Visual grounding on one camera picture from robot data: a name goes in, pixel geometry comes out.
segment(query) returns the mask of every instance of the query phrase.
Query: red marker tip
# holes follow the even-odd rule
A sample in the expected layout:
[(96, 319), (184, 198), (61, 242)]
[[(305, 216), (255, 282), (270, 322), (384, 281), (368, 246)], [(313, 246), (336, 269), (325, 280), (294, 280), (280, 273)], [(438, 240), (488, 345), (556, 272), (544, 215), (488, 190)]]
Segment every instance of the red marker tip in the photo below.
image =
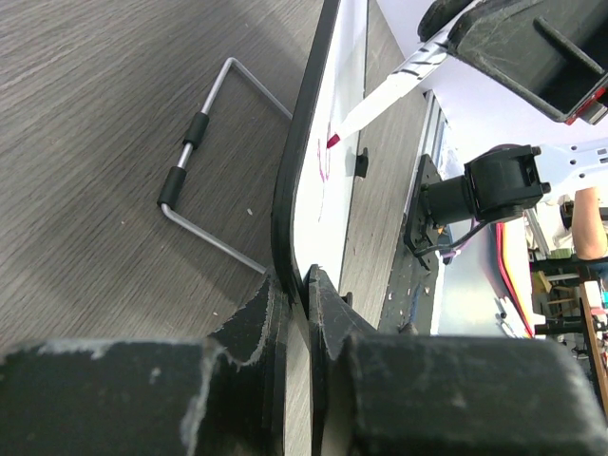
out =
[(336, 134), (333, 135), (329, 141), (327, 141), (327, 148), (331, 149), (332, 147), (334, 147), (336, 144), (338, 144), (340, 142), (340, 137)]

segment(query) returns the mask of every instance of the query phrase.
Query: whiteboard marker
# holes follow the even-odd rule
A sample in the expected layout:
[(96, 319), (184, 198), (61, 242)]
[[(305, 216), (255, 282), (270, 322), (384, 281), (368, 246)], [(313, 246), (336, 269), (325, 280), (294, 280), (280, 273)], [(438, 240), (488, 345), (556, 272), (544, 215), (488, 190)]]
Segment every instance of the whiteboard marker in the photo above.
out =
[(439, 30), (430, 40), (397, 69), (384, 83), (379, 85), (367, 98), (359, 103), (335, 130), (327, 141), (327, 147), (332, 148), (340, 141), (370, 124), (376, 117), (386, 111), (389, 106), (400, 98), (408, 95), (426, 77), (432, 73), (447, 58), (447, 37), (454, 23), (466, 11), (478, 5), (482, 0), (475, 0)]

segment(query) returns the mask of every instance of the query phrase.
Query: black foam grip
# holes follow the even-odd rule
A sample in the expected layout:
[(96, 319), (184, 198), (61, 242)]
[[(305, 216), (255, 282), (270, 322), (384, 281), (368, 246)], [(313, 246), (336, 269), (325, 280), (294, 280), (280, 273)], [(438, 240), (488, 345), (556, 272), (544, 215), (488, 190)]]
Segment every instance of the black foam grip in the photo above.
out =
[(188, 131), (186, 131), (186, 134), (183, 137), (183, 145), (191, 143), (192, 148), (196, 150), (202, 142), (202, 137), (205, 134), (208, 124), (209, 116), (202, 112), (197, 112), (192, 118)]
[(161, 206), (167, 204), (171, 209), (175, 209), (180, 197), (180, 191), (183, 183), (186, 180), (186, 170), (179, 166), (173, 166), (167, 174), (167, 179), (164, 180), (161, 194), (156, 203)]

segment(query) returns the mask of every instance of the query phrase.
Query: wooden floor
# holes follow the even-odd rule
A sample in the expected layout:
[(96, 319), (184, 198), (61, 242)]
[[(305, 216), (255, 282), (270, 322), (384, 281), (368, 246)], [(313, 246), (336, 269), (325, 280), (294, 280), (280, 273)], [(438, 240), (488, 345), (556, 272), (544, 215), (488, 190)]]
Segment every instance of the wooden floor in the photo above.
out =
[[(0, 349), (54, 336), (201, 336), (260, 276), (155, 205), (181, 137), (235, 56), (294, 108), (321, 0), (13, 0), (0, 5)], [(368, 88), (402, 60), (370, 3)], [(377, 324), (425, 104), (362, 135), (343, 290)], [(179, 212), (270, 264), (288, 123), (229, 75)], [(287, 454), (306, 454), (306, 353), (293, 332)]]

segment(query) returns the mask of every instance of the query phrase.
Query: metal plate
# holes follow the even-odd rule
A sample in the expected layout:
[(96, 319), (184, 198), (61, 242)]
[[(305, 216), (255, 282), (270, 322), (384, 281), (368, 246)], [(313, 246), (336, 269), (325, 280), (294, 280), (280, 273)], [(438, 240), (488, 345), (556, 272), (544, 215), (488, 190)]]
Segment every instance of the metal plate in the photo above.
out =
[[(433, 229), (432, 219), (428, 216), (424, 201), (421, 198), (421, 189), (423, 185), (431, 185), (440, 181), (441, 177), (430, 156), (423, 155), (420, 158), (416, 181), (409, 202), (408, 220), (406, 221), (406, 233), (404, 235), (404, 242), (412, 252), (437, 244), (439, 233)], [(430, 253), (419, 257), (418, 260), (420, 264), (430, 270), (433, 258), (435, 258), (435, 254)]]

